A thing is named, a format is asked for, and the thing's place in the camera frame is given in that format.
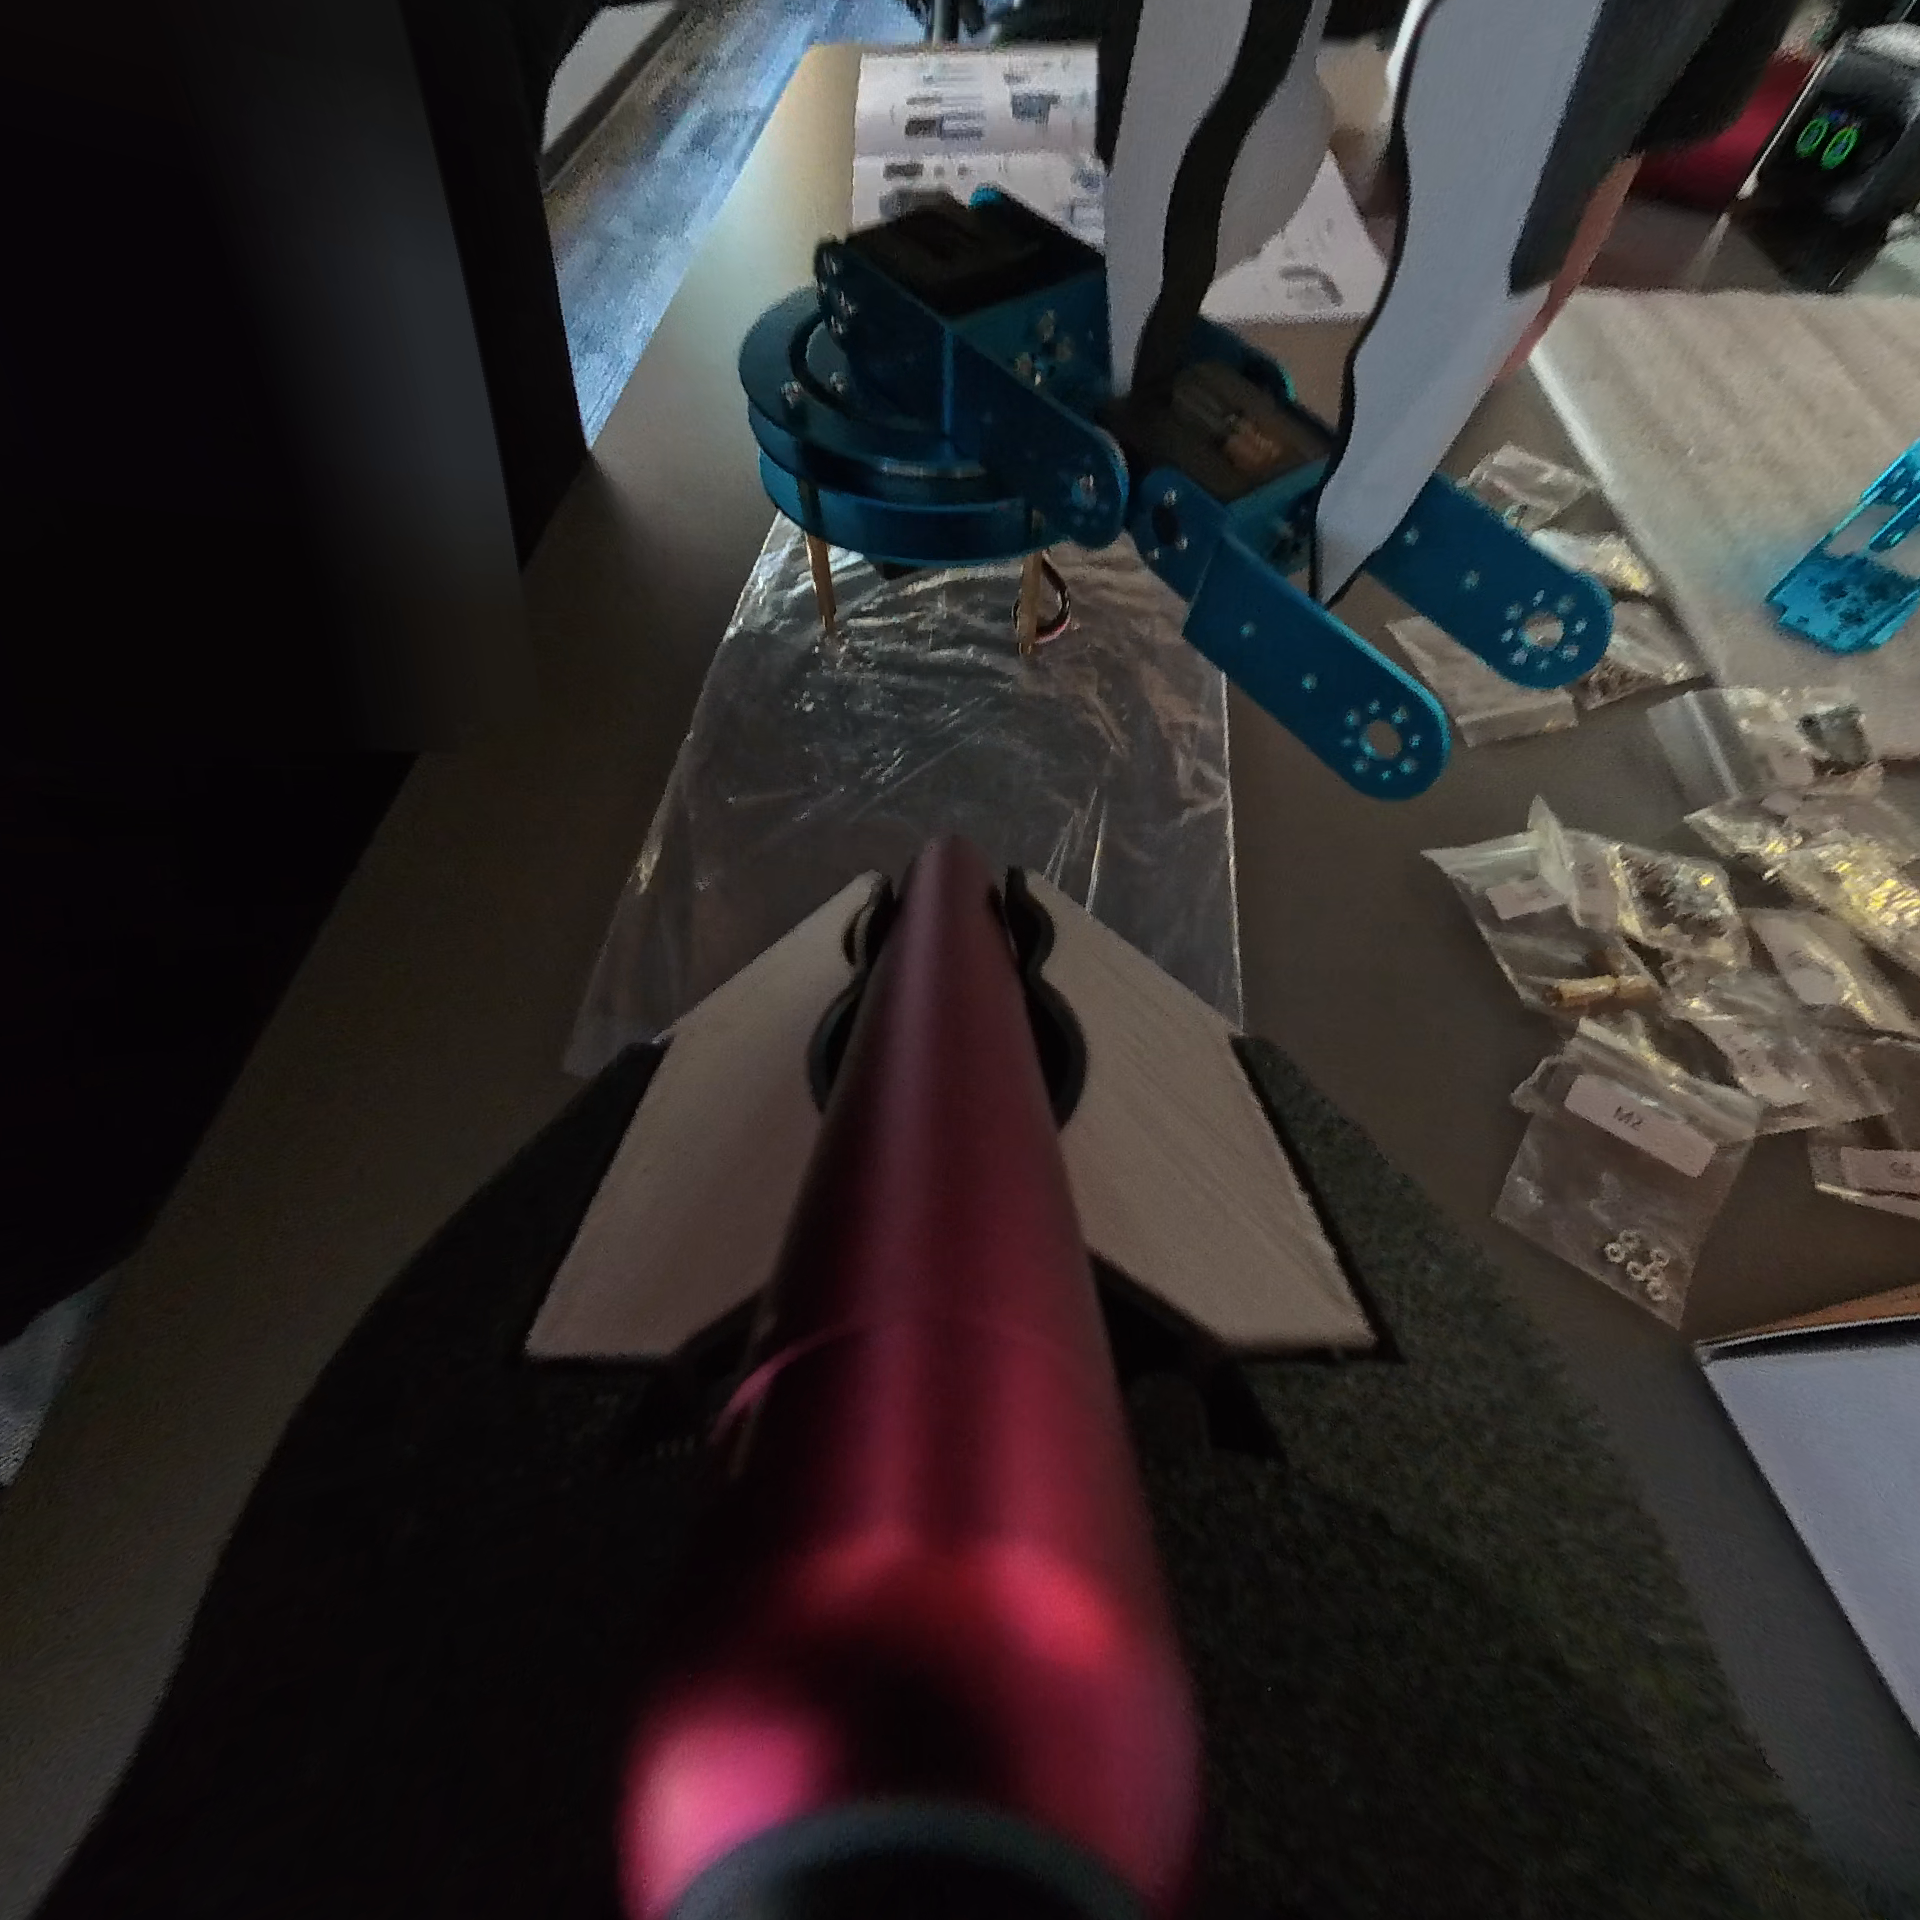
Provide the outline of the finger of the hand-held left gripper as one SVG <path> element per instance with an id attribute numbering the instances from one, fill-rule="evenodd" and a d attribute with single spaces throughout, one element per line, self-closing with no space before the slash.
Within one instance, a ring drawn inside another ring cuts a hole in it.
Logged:
<path id="1" fill-rule="evenodd" d="M 1314 506 L 1319 604 L 1404 523 L 1545 307 L 1552 269 L 1515 292 L 1513 254 L 1592 38 L 1594 3 L 1420 5 L 1400 38 L 1404 207 Z"/>
<path id="2" fill-rule="evenodd" d="M 1112 386 L 1170 384 L 1213 283 L 1325 156 L 1322 3 L 1115 5 L 1098 44 Z"/>

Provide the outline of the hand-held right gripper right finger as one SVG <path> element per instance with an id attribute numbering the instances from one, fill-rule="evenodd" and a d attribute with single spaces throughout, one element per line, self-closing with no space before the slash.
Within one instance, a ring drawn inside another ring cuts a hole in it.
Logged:
<path id="1" fill-rule="evenodd" d="M 1242 1358 L 1376 1356 L 1376 1325 L 1210 1002 L 1039 876 L 1041 983 L 1085 1068 L 1064 1160 L 1091 1254 Z"/>

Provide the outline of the grey desk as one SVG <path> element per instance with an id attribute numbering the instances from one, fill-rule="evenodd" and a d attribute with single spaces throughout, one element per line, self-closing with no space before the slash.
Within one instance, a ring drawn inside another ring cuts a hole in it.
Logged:
<path id="1" fill-rule="evenodd" d="M 770 518 L 720 327 L 844 213 L 855 77 L 829 44 L 786 84 L 528 571 L 544 703 L 410 775 L 8 1501 L 5 1915 L 121 1786 L 322 1364 L 570 1100 L 563 1042 Z M 1915 1738 L 1690 1343 L 1489 1218 L 1543 1050 L 1420 851 L 1496 831 L 1537 784 L 1652 839 L 1641 727 L 1615 711 L 1570 750 L 1472 751 L 1375 807 L 1234 700 L 1245 1010 L 1549 1330 L 1823 1850 L 1915 1894 Z"/>

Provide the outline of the white foam sheet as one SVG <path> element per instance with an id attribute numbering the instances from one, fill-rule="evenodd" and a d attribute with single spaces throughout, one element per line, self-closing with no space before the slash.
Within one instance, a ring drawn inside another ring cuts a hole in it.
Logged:
<path id="1" fill-rule="evenodd" d="M 1530 368 L 1712 628 L 1768 627 L 1768 589 L 1919 435 L 1914 298 L 1575 294 Z"/>

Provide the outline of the pile of small screw bags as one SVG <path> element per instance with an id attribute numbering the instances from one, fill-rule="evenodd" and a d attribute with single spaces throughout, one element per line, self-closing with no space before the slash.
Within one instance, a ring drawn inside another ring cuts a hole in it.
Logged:
<path id="1" fill-rule="evenodd" d="M 1391 623 L 1472 744 L 1567 731 L 1649 694 L 1687 846 L 1578 828 L 1548 800 L 1515 831 L 1429 861 L 1554 1042 L 1496 1222 L 1651 1312 L 1685 1318 L 1712 1227 L 1761 1141 L 1799 1136 L 1818 1194 L 1915 1216 L 1915 819 L 1884 792 L 1890 731 L 1815 654 L 1791 683 L 1709 682 L 1641 551 L 1589 532 L 1594 485 L 1515 444 L 1466 488 L 1602 588 L 1608 651 L 1523 693 L 1423 616 Z"/>

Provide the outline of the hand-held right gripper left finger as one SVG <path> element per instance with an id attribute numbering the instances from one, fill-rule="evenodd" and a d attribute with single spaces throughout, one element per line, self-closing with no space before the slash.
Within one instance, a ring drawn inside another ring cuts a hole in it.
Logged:
<path id="1" fill-rule="evenodd" d="M 769 1283 L 821 1132 L 809 1047 L 877 890 L 855 876 L 668 1029 L 528 1360 L 673 1360 Z"/>

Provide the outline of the printed instruction sheet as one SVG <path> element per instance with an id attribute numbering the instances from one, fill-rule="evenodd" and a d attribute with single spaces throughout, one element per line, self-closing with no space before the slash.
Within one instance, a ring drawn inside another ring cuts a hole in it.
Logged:
<path id="1" fill-rule="evenodd" d="M 1095 127 L 1091 44 L 868 50 L 855 88 L 851 224 L 882 224 L 937 197 L 971 202 L 993 188 L 1105 248 Z M 1289 224 L 1213 280 L 1205 316 L 1224 325 L 1360 322 L 1384 285 L 1386 258 L 1325 156 Z"/>

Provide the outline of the blue toy robot arm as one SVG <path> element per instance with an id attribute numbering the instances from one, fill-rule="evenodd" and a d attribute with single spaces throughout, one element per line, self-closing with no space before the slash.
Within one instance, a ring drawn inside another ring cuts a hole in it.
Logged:
<path id="1" fill-rule="evenodd" d="M 1197 319 L 1167 382 L 1115 395 L 1098 254 L 995 188 L 826 237 L 737 366 L 765 493 L 812 541 L 900 568 L 1128 541 L 1194 651 L 1335 778 L 1412 800 L 1447 771 L 1435 694 L 1319 596 L 1353 368 L 1325 418 Z"/>

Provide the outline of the black device green display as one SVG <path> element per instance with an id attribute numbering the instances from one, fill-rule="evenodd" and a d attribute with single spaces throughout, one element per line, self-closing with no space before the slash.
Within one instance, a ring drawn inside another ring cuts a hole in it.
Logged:
<path id="1" fill-rule="evenodd" d="M 1837 36 L 1744 199 L 1744 229 L 1780 280 L 1852 285 L 1919 203 L 1915 13 Z"/>

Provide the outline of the blue metal bracket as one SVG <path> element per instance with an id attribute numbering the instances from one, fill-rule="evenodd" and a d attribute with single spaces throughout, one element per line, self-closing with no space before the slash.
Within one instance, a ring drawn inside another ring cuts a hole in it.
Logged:
<path id="1" fill-rule="evenodd" d="M 1912 444 L 1768 591 L 1778 627 L 1829 656 L 1881 648 L 1919 606 L 1915 568 L 1897 562 L 1919 527 Z"/>

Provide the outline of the clear plastic bag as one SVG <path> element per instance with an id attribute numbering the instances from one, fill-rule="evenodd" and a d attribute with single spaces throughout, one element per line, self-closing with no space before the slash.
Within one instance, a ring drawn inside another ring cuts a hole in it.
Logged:
<path id="1" fill-rule="evenodd" d="M 777 518 L 623 883 L 563 1068 L 659 1037 L 861 872 L 965 834 L 1244 1021 L 1231 698 L 1129 544 L 1053 557 L 1068 623 L 1018 651 L 1018 566 L 890 581 L 832 554 L 835 627 Z"/>

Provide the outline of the red cylindrical bottle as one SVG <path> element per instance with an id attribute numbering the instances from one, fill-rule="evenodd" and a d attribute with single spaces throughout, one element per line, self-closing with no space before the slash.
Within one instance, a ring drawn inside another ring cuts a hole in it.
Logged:
<path id="1" fill-rule="evenodd" d="M 1728 127 L 1685 148 L 1658 151 L 1641 159 L 1632 195 L 1643 202 L 1721 213 L 1739 199 L 1768 144 L 1768 130 Z"/>

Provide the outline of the red electric screwdriver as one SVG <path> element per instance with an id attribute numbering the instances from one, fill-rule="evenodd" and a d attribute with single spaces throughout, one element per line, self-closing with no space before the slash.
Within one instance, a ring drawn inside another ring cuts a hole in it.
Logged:
<path id="1" fill-rule="evenodd" d="M 624 1915 L 1179 1915 L 1202 1725 L 1001 886 L 903 879 L 616 1813 Z"/>

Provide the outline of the white orange cardboard box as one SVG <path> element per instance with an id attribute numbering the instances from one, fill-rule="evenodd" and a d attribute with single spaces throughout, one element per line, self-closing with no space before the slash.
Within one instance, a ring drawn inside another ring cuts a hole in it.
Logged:
<path id="1" fill-rule="evenodd" d="M 1865 1656 L 1919 1725 L 1919 1285 L 1693 1348 Z"/>

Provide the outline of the person's dark clothed body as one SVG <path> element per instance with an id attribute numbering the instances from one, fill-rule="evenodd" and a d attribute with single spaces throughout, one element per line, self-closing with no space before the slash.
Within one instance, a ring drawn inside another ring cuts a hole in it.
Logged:
<path id="1" fill-rule="evenodd" d="M 5 5 L 5 1341 L 147 1239 L 585 463 L 603 5 Z"/>

